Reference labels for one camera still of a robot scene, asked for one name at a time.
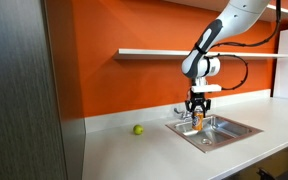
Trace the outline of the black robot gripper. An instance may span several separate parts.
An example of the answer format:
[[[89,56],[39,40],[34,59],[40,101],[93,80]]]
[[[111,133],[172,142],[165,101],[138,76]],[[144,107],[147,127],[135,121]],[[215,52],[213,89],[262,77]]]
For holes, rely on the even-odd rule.
[[[186,110],[193,114],[196,107],[203,109],[203,117],[206,117],[208,110],[211,107],[211,100],[205,98],[205,93],[194,93],[189,91],[185,100]]]

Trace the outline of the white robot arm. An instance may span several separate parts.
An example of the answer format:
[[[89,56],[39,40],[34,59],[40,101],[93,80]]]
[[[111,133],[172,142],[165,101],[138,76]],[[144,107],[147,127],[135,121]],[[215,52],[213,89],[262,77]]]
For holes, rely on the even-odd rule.
[[[205,99],[204,96],[206,92],[222,90],[219,85],[206,83],[205,77],[216,75],[220,68],[217,56],[207,56],[207,52],[211,48],[222,45],[256,47],[267,43],[274,36],[275,32],[266,39],[255,43],[220,42],[222,39],[244,33],[250,29],[264,12],[269,1],[229,0],[221,14],[205,28],[196,41],[181,66],[182,73],[192,80],[188,99],[185,101],[186,110],[191,115],[197,109],[201,109],[202,114],[210,109],[211,101]]]

